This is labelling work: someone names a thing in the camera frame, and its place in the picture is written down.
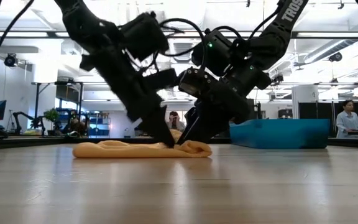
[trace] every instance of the pillar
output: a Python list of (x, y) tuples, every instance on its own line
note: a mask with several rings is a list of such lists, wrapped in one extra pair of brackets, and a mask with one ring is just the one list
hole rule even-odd
[[(41, 53), (38, 59), (33, 64), (33, 82), (35, 83), (53, 83), (57, 81), (58, 70), (60, 67), (59, 58), (62, 49), (62, 40), (48, 40), (45, 41), (39, 49)], [(31, 104), (29, 106), (29, 114), (35, 114), (35, 94), (37, 86), (32, 86), (33, 94)], [(39, 103), (37, 115), (42, 116), (45, 111), (55, 107), (56, 86), (55, 85), (41, 85), (39, 93)], [(47, 130), (51, 129), (51, 122), (45, 121), (44, 124)]]
[(294, 119), (299, 119), (299, 103), (318, 101), (318, 86), (300, 85), (292, 87), (292, 113)]

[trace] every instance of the blue bin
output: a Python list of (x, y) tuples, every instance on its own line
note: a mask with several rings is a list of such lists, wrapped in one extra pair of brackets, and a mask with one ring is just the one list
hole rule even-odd
[(324, 149), (329, 119), (257, 119), (232, 124), (232, 144), (257, 149)]

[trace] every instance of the orange cloth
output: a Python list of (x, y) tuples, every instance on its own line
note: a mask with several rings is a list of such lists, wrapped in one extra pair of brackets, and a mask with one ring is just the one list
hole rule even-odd
[[(181, 132), (171, 130), (177, 141)], [(79, 143), (73, 148), (73, 155), (77, 158), (169, 158), (187, 157), (200, 158), (212, 154), (211, 148), (202, 142), (186, 141), (181, 146), (176, 145), (168, 149), (162, 143), (156, 144), (127, 144), (120, 141), (102, 141), (97, 144), (91, 142)]]

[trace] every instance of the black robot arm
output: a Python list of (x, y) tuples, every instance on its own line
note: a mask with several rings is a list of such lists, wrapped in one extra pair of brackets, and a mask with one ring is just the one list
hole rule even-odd
[[(195, 68), (180, 74), (179, 90), (198, 100), (186, 115), (189, 123), (179, 144), (187, 140), (208, 142), (227, 130), (229, 121), (240, 124), (248, 119), (253, 108), (249, 108), (246, 96), (255, 86), (264, 90), (271, 84), (269, 75), (263, 70), (270, 68), (287, 51), (292, 29), (307, 2), (280, 0), (273, 14), (276, 18), (258, 37), (248, 40), (238, 38), (232, 43), (218, 30), (206, 31), (210, 55), (207, 68), (221, 78), (216, 80)], [(200, 65), (201, 55), (199, 44), (192, 53), (195, 65)]]
[[(142, 119), (145, 131), (173, 147), (174, 140), (165, 123), (166, 107), (156, 91), (164, 87), (154, 77), (143, 77), (135, 70), (132, 59), (143, 61), (156, 52), (169, 49), (168, 40), (154, 13), (143, 13), (120, 27), (96, 17), (82, 0), (55, 0), (63, 13), (63, 23), (72, 40), (89, 55), (83, 55), (80, 67), (97, 69), (111, 90), (122, 101), (128, 118)], [(176, 79), (174, 69), (164, 72), (164, 78)]]
[(20, 132), (22, 131), (22, 126), (20, 125), (19, 118), (18, 118), (19, 115), (23, 115), (23, 116), (25, 116), (27, 119), (29, 119), (31, 121), (34, 120), (33, 117), (31, 117), (28, 114), (25, 114), (24, 112), (21, 112), (21, 111), (12, 113), (12, 116), (15, 118), (15, 122), (16, 122), (15, 134), (20, 134)]

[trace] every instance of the wooden table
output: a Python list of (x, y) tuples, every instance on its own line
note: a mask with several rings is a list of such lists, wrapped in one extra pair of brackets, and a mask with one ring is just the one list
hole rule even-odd
[(213, 145), (205, 159), (0, 150), (0, 223), (358, 224), (358, 149)]

